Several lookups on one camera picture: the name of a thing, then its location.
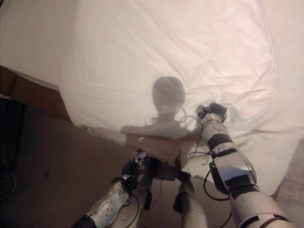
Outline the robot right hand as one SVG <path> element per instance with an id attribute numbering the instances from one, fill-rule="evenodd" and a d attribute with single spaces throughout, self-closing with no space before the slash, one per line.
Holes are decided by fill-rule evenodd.
<path id="1" fill-rule="evenodd" d="M 197 117 L 203 119 L 207 114 L 217 114 L 222 120 L 225 120 L 227 115 L 227 108 L 217 103 L 210 103 L 208 106 L 199 105 L 195 110 Z"/>

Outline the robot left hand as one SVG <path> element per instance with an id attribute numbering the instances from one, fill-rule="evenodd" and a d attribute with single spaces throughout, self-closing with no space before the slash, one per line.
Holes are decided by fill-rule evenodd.
<path id="1" fill-rule="evenodd" d="M 123 166 L 122 175 L 137 178 L 147 166 L 148 160 L 149 156 L 146 151 L 138 149 Z"/>

